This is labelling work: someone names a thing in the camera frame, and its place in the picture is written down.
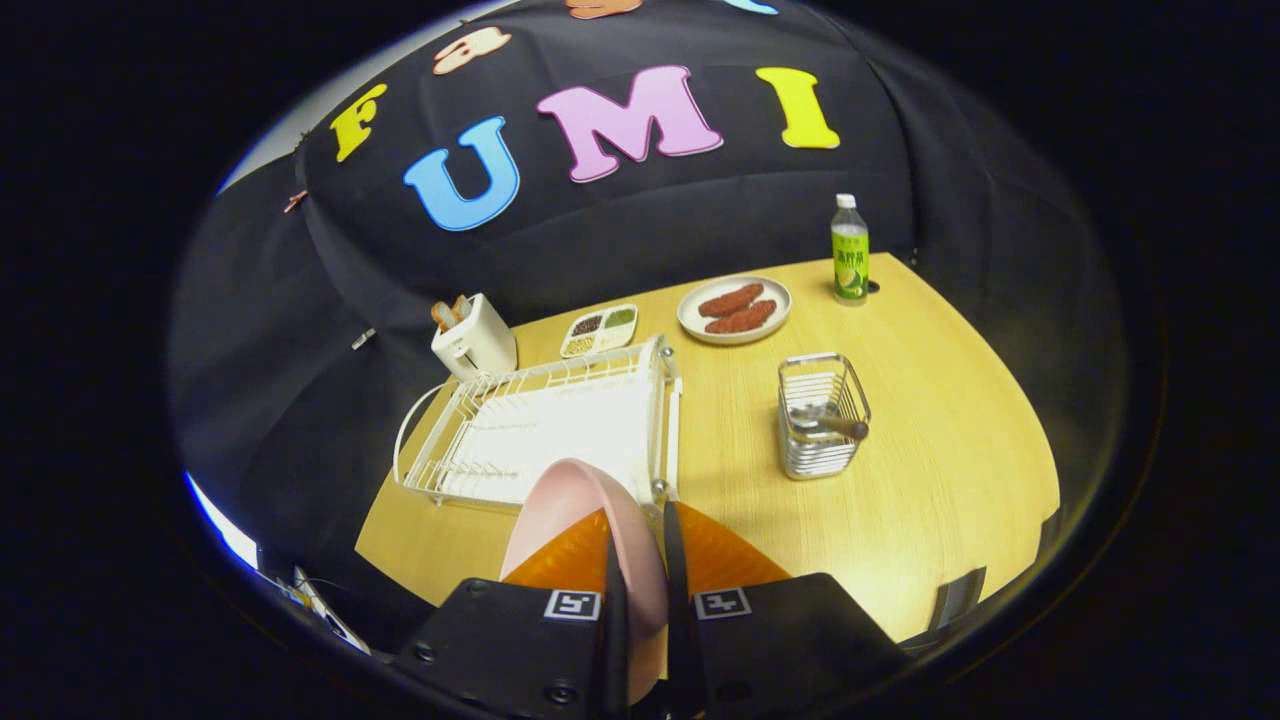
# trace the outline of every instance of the sausage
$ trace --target sausage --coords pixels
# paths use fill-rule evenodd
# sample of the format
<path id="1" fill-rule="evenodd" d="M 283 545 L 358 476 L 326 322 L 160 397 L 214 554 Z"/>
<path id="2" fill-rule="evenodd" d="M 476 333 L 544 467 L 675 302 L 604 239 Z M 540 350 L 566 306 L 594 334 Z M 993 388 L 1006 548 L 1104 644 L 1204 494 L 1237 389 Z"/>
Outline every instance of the sausage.
<path id="1" fill-rule="evenodd" d="M 698 306 L 698 314 L 703 318 L 724 318 L 732 315 L 750 305 L 762 292 L 764 292 L 763 283 L 742 286 L 733 292 L 727 292 L 703 302 Z"/>
<path id="2" fill-rule="evenodd" d="M 707 325 L 707 332 L 712 334 L 741 333 L 754 331 L 769 319 L 769 315 L 778 309 L 778 304 L 772 300 L 762 300 L 749 305 L 737 313 L 719 320 L 712 320 Z"/>

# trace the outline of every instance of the metal utensil holder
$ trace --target metal utensil holder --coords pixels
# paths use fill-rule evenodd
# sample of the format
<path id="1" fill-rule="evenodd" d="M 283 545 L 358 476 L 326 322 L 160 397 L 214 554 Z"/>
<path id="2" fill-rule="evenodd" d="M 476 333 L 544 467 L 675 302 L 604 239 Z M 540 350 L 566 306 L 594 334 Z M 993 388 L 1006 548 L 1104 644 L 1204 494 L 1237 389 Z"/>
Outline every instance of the metal utensil holder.
<path id="1" fill-rule="evenodd" d="M 861 445 L 824 429 L 815 420 L 819 415 L 870 425 L 872 409 L 852 364 L 837 352 L 786 359 L 778 365 L 778 445 L 792 480 L 840 473 Z"/>

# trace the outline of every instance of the plastic bottle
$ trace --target plastic bottle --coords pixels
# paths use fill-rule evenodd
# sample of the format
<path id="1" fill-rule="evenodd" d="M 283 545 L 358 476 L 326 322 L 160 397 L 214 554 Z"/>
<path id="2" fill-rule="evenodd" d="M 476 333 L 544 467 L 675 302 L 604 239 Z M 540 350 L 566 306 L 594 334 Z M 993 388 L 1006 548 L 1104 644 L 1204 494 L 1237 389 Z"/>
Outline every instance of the plastic bottle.
<path id="1" fill-rule="evenodd" d="M 836 196 L 836 217 L 831 219 L 831 246 L 836 261 L 836 300 L 845 305 L 867 302 L 867 274 L 870 272 L 870 234 L 858 214 L 852 195 Z"/>

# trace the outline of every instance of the black fabric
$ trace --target black fabric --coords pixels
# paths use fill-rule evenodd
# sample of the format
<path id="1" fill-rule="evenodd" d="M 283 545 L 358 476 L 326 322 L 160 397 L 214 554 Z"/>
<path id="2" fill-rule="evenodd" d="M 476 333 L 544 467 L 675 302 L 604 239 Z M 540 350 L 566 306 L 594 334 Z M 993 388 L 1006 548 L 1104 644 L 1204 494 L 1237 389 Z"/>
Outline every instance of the black fabric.
<path id="1" fill-rule="evenodd" d="M 426 603 L 355 552 L 403 414 L 448 373 L 421 338 L 369 325 L 342 301 L 300 214 L 283 158 L 223 192 L 191 240 L 173 297 L 170 407 L 188 473 L 274 555 L 321 587 L 366 642 L 394 644 Z"/>
<path id="2" fill-rule="evenodd" d="M 867 32 L 840 28 L 902 124 L 915 269 L 1018 379 L 1053 452 L 1061 505 L 1074 515 L 1114 456 L 1130 373 L 1116 278 L 1089 214 L 972 92 Z"/>
<path id="3" fill-rule="evenodd" d="M 970 94 L 854 27 L 781 5 L 768 22 L 723 3 L 654 3 L 582 23 L 559 0 L 520 3 L 370 78 L 293 155 L 225 190 L 192 240 L 169 345 L 179 443 L 214 503 L 316 577 L 416 618 L 420 601 L 353 547 L 403 414 L 445 377 L 430 352 L 431 302 L 481 291 L 520 324 L 824 258 L 832 196 L 854 192 L 873 250 L 906 260 L 918 249 L 916 272 L 1019 380 L 1048 436 L 1062 502 L 1078 510 L 1111 456 L 1128 363 L 1087 214 Z M 439 49 L 486 26 L 512 41 L 431 73 Z M 650 150 L 634 163 L 603 143 L 620 169 L 571 182 L 568 146 L 536 102 L 576 85 L 625 102 L 635 74 L 660 64 L 690 69 L 724 145 L 682 158 Z M 838 149 L 782 143 L 777 97 L 754 76 L 767 65 L 819 77 Z M 372 135 L 337 163 L 329 123 L 378 82 L 389 90 Z M 498 114 L 521 190 L 492 222 L 443 231 L 403 173 L 445 147 L 458 191 L 483 192 L 486 174 L 457 137 Z M 310 196 L 282 213 L 303 187 Z M 370 327 L 378 334 L 353 351 Z"/>
<path id="4" fill-rule="evenodd" d="M 430 331 L 419 309 L 433 296 L 483 291 L 509 323 L 708 275 L 809 260 L 831 252 L 835 195 L 868 208 L 878 250 L 905 258 L 914 234 L 900 124 L 858 51 L 826 20 L 788 13 L 758 22 L 728 5 L 660 3 L 618 23 L 566 18 L 553 0 L 526 1 L 458 28 L 370 78 L 298 151 L 303 206 L 342 295 L 374 325 Z M 512 40 L 444 76 L 434 55 L 481 27 Z M 689 68 L 689 88 L 719 149 L 643 163 L 609 143 L 613 174 L 575 183 L 573 158 L 548 95 L 588 86 L 626 104 L 635 74 Z M 794 67 L 815 87 L 835 150 L 794 149 L 762 67 Z M 346 160 L 329 123 L 367 88 L 387 83 L 372 133 Z M 502 115 L 520 191 L 495 219 L 465 232 L 435 225 L 404 170 L 444 147 L 465 197 L 488 176 L 458 135 Z"/>

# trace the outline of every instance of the pink letter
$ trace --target pink letter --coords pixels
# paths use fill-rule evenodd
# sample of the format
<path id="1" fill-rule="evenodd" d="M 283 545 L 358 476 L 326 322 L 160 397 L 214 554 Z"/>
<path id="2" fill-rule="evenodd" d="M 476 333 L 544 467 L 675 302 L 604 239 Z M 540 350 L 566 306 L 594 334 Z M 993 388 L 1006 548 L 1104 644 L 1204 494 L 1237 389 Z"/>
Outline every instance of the pink letter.
<path id="1" fill-rule="evenodd" d="M 689 68 L 662 65 L 636 73 L 627 106 L 586 87 L 571 87 L 538 104 L 539 113 L 556 115 L 577 164 L 570 170 L 573 182 L 591 182 L 618 169 L 618 159 L 600 150 L 596 135 L 636 163 L 649 155 L 649 131 L 662 131 L 658 152 L 667 156 L 695 155 L 716 150 L 724 138 L 707 127 L 685 79 Z"/>

